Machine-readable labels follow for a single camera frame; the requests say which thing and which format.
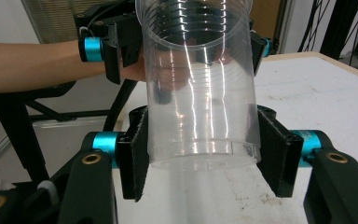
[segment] transparent plastic cup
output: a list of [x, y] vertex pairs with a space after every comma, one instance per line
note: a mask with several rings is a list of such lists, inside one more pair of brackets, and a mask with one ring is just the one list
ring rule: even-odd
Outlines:
[[179, 170], [260, 161], [245, 0], [144, 0], [148, 152]]

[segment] table surface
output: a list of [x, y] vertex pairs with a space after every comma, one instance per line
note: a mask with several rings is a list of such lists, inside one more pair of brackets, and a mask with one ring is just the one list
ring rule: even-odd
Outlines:
[[[127, 111], [145, 105], [138, 84]], [[358, 70], [315, 52], [269, 56], [255, 78], [259, 105], [277, 111], [289, 130], [317, 129], [358, 160]], [[124, 120], [123, 128], [128, 127]], [[209, 172], [149, 169], [140, 202], [121, 197], [120, 223], [307, 223], [302, 202], [310, 168], [297, 173], [293, 198], [276, 198], [256, 166]]]

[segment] human arm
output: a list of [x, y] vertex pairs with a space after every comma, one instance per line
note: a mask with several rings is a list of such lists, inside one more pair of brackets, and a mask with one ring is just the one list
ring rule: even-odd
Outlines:
[[[0, 92], [30, 91], [104, 74], [103, 63], [83, 63], [77, 41], [0, 44]], [[124, 78], [145, 80], [143, 57], [121, 68]]]

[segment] blue cylindrical joint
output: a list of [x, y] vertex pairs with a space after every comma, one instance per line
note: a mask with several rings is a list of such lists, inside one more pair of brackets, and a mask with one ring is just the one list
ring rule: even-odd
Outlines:
[[117, 169], [116, 161], [116, 141], [118, 133], [115, 132], [102, 132], [97, 133], [94, 137], [94, 142], [92, 144], [92, 149], [100, 149], [101, 151], [107, 153], [112, 159], [112, 168]]
[[267, 42], [267, 45], [264, 49], [264, 54], [263, 54], [263, 57], [265, 57], [265, 58], [269, 56], [269, 53], [271, 51], [271, 43], [270, 43], [269, 39], [266, 39], [266, 42]]
[[84, 39], [84, 50], [87, 62], [97, 63], [103, 61], [103, 44], [100, 37], [86, 37]]
[[301, 159], [298, 166], [310, 167], [309, 161], [313, 161], [315, 153], [322, 149], [321, 139], [312, 130], [293, 130], [291, 132], [304, 139], [304, 144], [301, 150]]

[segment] white wall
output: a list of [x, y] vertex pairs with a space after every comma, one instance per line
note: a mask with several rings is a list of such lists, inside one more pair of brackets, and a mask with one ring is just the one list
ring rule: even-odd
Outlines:
[[39, 43], [21, 0], [0, 0], [0, 43]]
[[[307, 27], [308, 19], [310, 17], [310, 9], [312, 6], [312, 0], [294, 0], [291, 5], [291, 11], [289, 13], [289, 22], [287, 24], [287, 29], [284, 33], [285, 39], [282, 40], [282, 53], [292, 53], [297, 52], [298, 47], [300, 46], [302, 37], [304, 35], [305, 29]], [[319, 51], [323, 42], [325, 30], [327, 28], [331, 13], [334, 8], [335, 0], [330, 1], [326, 12], [324, 13], [324, 18], [319, 24], [318, 33], [316, 35], [316, 41], [313, 48], [313, 51]], [[358, 13], [354, 20], [353, 25], [358, 20]], [[341, 55], [346, 55], [351, 53], [352, 44], [355, 38], [355, 34], [352, 35], [351, 39], [348, 41], [347, 46], [342, 50]]]

